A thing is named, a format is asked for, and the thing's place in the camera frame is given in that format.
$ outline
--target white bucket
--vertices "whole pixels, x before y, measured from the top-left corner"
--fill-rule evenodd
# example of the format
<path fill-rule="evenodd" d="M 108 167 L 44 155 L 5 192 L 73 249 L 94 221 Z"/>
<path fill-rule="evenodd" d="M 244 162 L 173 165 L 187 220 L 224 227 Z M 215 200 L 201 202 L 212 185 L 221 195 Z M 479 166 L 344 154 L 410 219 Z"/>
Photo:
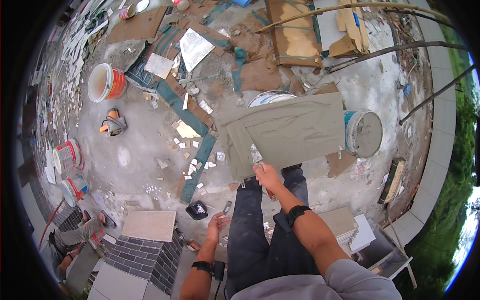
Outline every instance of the white bucket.
<path fill-rule="evenodd" d="M 113 86 L 113 69 L 107 63 L 96 66 L 88 78 L 88 96 L 93 102 L 101 102 L 107 98 Z"/>
<path fill-rule="evenodd" d="M 377 153 L 382 143 L 383 129 L 380 117 L 362 108 L 344 110 L 345 145 L 359 158 L 369 158 Z"/>
<path fill-rule="evenodd" d="M 82 154 L 77 141 L 69 139 L 66 143 L 56 146 L 53 149 L 53 162 L 59 174 L 78 167 L 82 163 Z"/>
<path fill-rule="evenodd" d="M 292 95 L 291 93 L 285 92 L 285 91 L 263 92 L 263 93 L 260 93 L 257 97 L 255 97 L 252 101 L 250 101 L 250 104 L 247 107 L 251 108 L 261 104 L 273 103 L 273 102 L 288 100 L 296 97 L 297 96 Z"/>
<path fill-rule="evenodd" d="M 73 178 L 62 180 L 60 185 L 63 197 L 71 207 L 76 207 L 78 201 L 83 199 L 82 196 L 88 192 L 87 183 L 80 173 Z"/>

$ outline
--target concrete floor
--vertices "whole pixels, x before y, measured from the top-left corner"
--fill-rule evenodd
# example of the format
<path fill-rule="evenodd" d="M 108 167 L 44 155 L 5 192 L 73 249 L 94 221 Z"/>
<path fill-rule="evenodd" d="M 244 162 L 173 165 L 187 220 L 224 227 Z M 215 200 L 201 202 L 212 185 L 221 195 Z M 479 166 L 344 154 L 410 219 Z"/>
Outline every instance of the concrete floor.
<path fill-rule="evenodd" d="M 103 5 L 106 8 L 114 8 L 114 15 L 111 17 L 113 20 L 116 19 L 115 14 L 118 14 L 119 3 L 120 0 L 109 0 Z M 149 9 L 169 3 L 169 0 L 150 1 Z M 264 7 L 262 1 L 246 8 L 234 5 L 219 15 L 210 27 L 225 28 L 228 32 L 230 27 L 240 22 L 251 10 L 262 7 Z M 113 25 L 114 22 L 108 25 L 107 34 Z M 387 24 L 380 24 L 380 27 L 382 29 L 380 32 L 370 35 L 372 51 L 393 45 L 390 27 Z M 142 99 L 142 91 L 131 84 L 128 84 L 126 92 L 120 98 L 100 103 L 90 101 L 86 92 L 88 77 L 97 64 L 106 62 L 118 68 L 125 68 L 136 56 L 124 52 L 124 49 L 131 47 L 140 50 L 143 43 L 143 40 L 132 40 L 106 45 L 106 38 L 102 38 L 84 65 L 82 72 L 84 83 L 80 84 L 83 107 L 78 120 L 70 118 L 68 131 L 68 137 L 77 139 L 85 157 L 85 168 L 81 173 L 86 178 L 90 191 L 79 206 L 91 211 L 92 214 L 97 214 L 100 209 L 107 211 L 118 224 L 117 229 L 108 231 L 114 237 L 121 234 L 130 210 L 176 210 L 180 231 L 184 232 L 188 239 L 203 242 L 209 218 L 201 221 L 192 220 L 185 212 L 186 205 L 180 203 L 176 197 L 177 180 L 190 161 L 185 159 L 183 154 L 188 151 L 193 155 L 196 149 L 173 147 L 175 137 L 181 142 L 185 141 L 171 127 L 171 123 L 179 119 L 175 112 L 162 104 L 153 109 L 149 102 Z M 58 57 L 58 52 L 55 52 L 55 48 L 52 49 L 49 57 L 54 60 Z M 388 173 L 392 159 L 404 156 L 408 161 L 407 169 L 413 169 L 416 165 L 421 165 L 418 160 L 413 159 L 414 156 L 426 157 L 428 144 L 425 146 L 425 142 L 422 141 L 425 135 L 430 135 L 428 133 L 430 125 L 426 116 L 429 111 L 431 112 L 431 108 L 419 110 L 403 126 L 398 125 L 398 120 L 405 116 L 410 108 L 406 105 L 402 91 L 397 90 L 395 84 L 398 79 L 401 82 L 405 81 L 408 70 L 401 70 L 393 56 L 390 53 L 358 63 L 322 79 L 324 83 L 332 81 L 337 83 L 347 109 L 369 108 L 375 111 L 382 120 L 384 131 L 378 153 L 363 161 L 371 166 L 366 173 L 357 177 L 353 174 L 354 168 L 351 168 L 335 179 L 328 178 L 330 167 L 325 157 L 303 163 L 310 206 L 317 213 L 347 206 L 353 215 L 365 213 L 367 217 L 380 221 L 383 207 L 377 204 L 377 200 L 382 192 L 383 177 Z M 224 71 L 222 77 L 195 82 L 201 90 L 198 101 L 205 100 L 210 104 L 214 110 L 212 113 L 214 118 L 223 111 L 243 109 L 236 106 L 237 99 L 241 97 L 248 103 L 259 93 L 244 91 L 242 96 L 232 92 L 230 73 L 232 60 L 232 53 L 225 53 L 220 58 L 210 54 L 193 70 L 193 78 Z M 329 66 L 340 61 L 327 58 L 324 65 Z M 61 81 L 62 68 L 61 65 L 56 66 L 55 74 L 58 74 L 57 80 Z M 303 73 L 313 84 L 318 81 L 318 76 L 312 74 L 313 68 L 294 67 L 294 69 Z M 412 89 L 414 104 L 418 104 L 425 98 L 423 77 L 415 74 L 411 76 L 410 82 L 415 87 Z M 113 106 L 116 106 L 120 115 L 126 118 L 128 129 L 120 136 L 106 137 L 99 132 L 99 128 L 107 110 Z M 405 146 L 406 130 L 409 126 L 412 127 L 412 136 L 407 140 L 408 146 Z M 220 141 L 217 141 L 213 151 L 223 152 Z M 167 161 L 169 166 L 161 169 L 157 159 Z M 75 172 L 77 170 L 70 171 L 67 175 Z M 158 181 L 159 177 L 163 177 L 164 181 Z M 61 199 L 58 185 L 60 179 L 58 177 L 56 185 L 47 183 L 46 179 L 43 183 L 45 194 L 53 207 Z M 200 182 L 204 184 L 204 189 L 208 193 L 201 196 L 197 189 L 192 200 L 202 200 L 214 207 L 209 210 L 210 214 L 222 211 L 229 200 L 235 203 L 236 194 L 228 188 L 228 184 L 234 183 L 234 180 L 226 162 L 217 161 L 217 167 L 206 170 Z M 148 193 L 149 187 L 153 187 L 154 191 Z M 167 198 L 167 192 L 172 193 L 170 199 Z M 264 221 L 273 223 L 272 216 L 279 211 L 279 203 L 273 203 L 264 196 L 262 206 Z M 228 228 L 221 233 L 222 236 L 227 234 Z M 226 250 L 220 250 L 217 259 L 221 257 L 226 261 Z"/>

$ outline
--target person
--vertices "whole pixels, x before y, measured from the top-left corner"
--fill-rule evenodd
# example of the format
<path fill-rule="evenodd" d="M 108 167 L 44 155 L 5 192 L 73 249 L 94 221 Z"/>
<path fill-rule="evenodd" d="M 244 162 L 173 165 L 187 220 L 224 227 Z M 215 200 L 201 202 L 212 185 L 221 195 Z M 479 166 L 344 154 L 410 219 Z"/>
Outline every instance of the person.
<path fill-rule="evenodd" d="M 103 210 L 98 218 L 90 218 L 87 211 L 82 217 L 82 226 L 75 230 L 56 231 L 48 236 L 48 248 L 50 250 L 51 269 L 61 290 L 69 295 L 68 289 L 63 281 L 67 277 L 67 267 L 72 263 L 80 251 L 83 242 L 97 232 L 102 226 L 116 228 L 117 225 Z"/>
<path fill-rule="evenodd" d="M 281 170 L 283 184 L 273 166 L 260 165 L 253 167 L 256 177 L 246 179 L 245 188 L 237 189 L 228 235 L 227 299 L 402 299 L 390 279 L 351 260 L 325 222 L 306 208 L 307 184 L 301 164 Z M 262 186 L 282 206 L 274 216 L 270 245 L 264 236 Z M 208 224 L 197 262 L 213 262 L 219 232 L 229 221 L 219 219 L 222 214 L 214 215 Z M 194 267 L 183 283 L 180 299 L 208 299 L 210 285 L 211 276 Z"/>

